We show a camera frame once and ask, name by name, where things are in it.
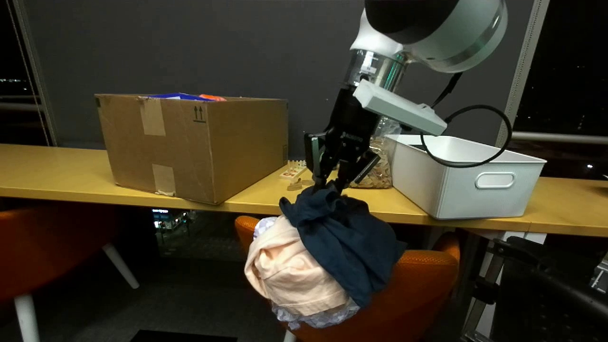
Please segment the black cable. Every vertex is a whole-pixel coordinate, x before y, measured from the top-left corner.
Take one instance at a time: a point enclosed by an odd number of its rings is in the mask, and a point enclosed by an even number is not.
[[[495,107],[488,107],[488,105],[473,105],[473,107],[465,107],[465,109],[459,109],[456,111],[454,114],[450,114],[448,118],[444,118],[446,124],[450,124],[454,118],[465,114],[465,113],[471,113],[471,111],[490,111],[494,113],[495,116],[501,118],[501,122],[507,126],[507,139],[505,143],[501,145],[501,149],[492,154],[490,158],[482,160],[482,162],[471,162],[471,164],[465,164],[465,162],[450,162],[450,160],[442,160],[442,158],[437,158],[427,147],[425,147],[425,141],[423,141],[423,133],[419,133],[419,143],[423,147],[423,151],[429,154],[431,160],[435,160],[437,164],[440,166],[446,166],[446,168],[478,168],[478,166],[484,166],[484,164],[490,164],[492,160],[495,160],[501,152],[507,151],[507,145],[511,143],[511,135],[513,135],[513,126],[509,122],[509,118],[497,111]]]

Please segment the gray wall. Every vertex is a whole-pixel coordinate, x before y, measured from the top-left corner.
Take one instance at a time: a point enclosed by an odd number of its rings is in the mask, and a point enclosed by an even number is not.
[[[15,0],[22,4],[58,145],[100,145],[93,94],[207,92],[290,103],[290,152],[324,128],[361,0]],[[467,73],[440,113],[505,109],[532,0],[507,0],[499,52]],[[448,76],[412,67],[400,92],[431,101]],[[497,122],[457,124],[492,137]]]

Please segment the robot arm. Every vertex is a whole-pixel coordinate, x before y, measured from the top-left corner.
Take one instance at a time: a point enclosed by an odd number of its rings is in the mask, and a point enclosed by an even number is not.
[[[393,94],[408,63],[463,73],[484,61],[507,29],[505,0],[364,0],[345,82],[323,133],[305,135],[305,166],[324,187],[361,181],[378,162],[368,151],[380,118],[440,135],[446,124],[425,105]]]

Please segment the cardboard box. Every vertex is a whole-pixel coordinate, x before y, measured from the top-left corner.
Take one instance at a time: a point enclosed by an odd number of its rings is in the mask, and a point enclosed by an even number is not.
[[[218,206],[286,162],[286,103],[95,95],[114,183]]]

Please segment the orange chair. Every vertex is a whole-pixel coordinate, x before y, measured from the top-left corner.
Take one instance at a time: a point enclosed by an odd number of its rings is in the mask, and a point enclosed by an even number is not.
[[[112,240],[117,215],[102,206],[43,206],[0,211],[0,303],[13,301],[20,337],[38,342],[32,293],[104,251],[127,284],[138,284]]]
[[[247,253],[258,219],[241,215],[233,221]],[[302,327],[294,335],[304,342],[408,342],[419,341],[446,304],[457,278],[459,246],[442,236],[433,251],[406,251],[395,265],[389,285],[370,306],[342,325],[328,329]]]

